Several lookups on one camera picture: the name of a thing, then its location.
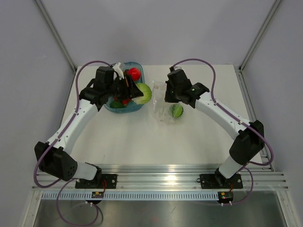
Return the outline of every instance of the blue bowl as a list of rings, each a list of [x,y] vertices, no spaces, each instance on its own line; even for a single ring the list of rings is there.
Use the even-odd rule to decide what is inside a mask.
[[[130,62],[124,63],[124,65],[125,66],[122,69],[123,71],[124,70],[130,70],[131,68],[137,68],[138,70],[140,70],[140,72],[141,72],[140,79],[137,80],[135,83],[145,83],[144,82],[143,68],[142,68],[142,66],[139,63],[131,62],[130,61]],[[135,102],[131,101],[124,108],[110,108],[109,104],[111,102],[113,102],[113,100],[114,100],[113,98],[109,98],[108,102],[104,105],[106,109],[108,109],[110,112],[113,112],[113,113],[118,113],[118,114],[130,113],[130,112],[134,112],[134,111],[140,110],[142,108],[142,106],[143,106],[143,104],[142,105],[138,105]]]

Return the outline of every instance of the white wall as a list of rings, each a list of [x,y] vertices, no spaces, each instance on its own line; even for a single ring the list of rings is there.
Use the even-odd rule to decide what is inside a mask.
[[[274,0],[44,0],[75,64],[241,64]]]
[[[0,31],[0,226],[16,227],[73,75],[33,1],[2,0]]]
[[[303,1],[283,1],[244,69],[257,117],[303,223]]]

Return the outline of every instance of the white table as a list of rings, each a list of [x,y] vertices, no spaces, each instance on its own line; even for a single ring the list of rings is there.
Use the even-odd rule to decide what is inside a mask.
[[[98,66],[86,67],[79,78],[82,90],[95,77]],[[194,84],[211,87],[213,75],[206,65],[184,65],[187,77]],[[238,80],[232,65],[215,65],[215,96],[239,115],[248,118]],[[165,81],[169,65],[143,66],[145,83]],[[76,104],[75,85],[66,106],[63,120]],[[71,156],[81,162],[118,165],[203,164],[216,166],[229,155],[232,139],[205,114],[184,105],[182,124],[163,126],[151,114],[152,102],[137,112],[116,114],[105,107],[88,123],[79,136]],[[254,159],[261,162],[257,154]]]

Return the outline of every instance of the plastic bag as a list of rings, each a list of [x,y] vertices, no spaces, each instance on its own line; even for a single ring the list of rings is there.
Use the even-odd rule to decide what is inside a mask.
[[[152,88],[151,114],[159,122],[176,124],[182,122],[184,109],[181,103],[166,103],[164,101],[166,83],[154,81]]]

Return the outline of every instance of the cucumber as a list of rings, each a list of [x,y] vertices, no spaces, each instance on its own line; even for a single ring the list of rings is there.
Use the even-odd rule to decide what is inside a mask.
[[[109,107],[114,109],[120,109],[120,108],[124,108],[125,106],[118,101],[113,101],[109,104]]]

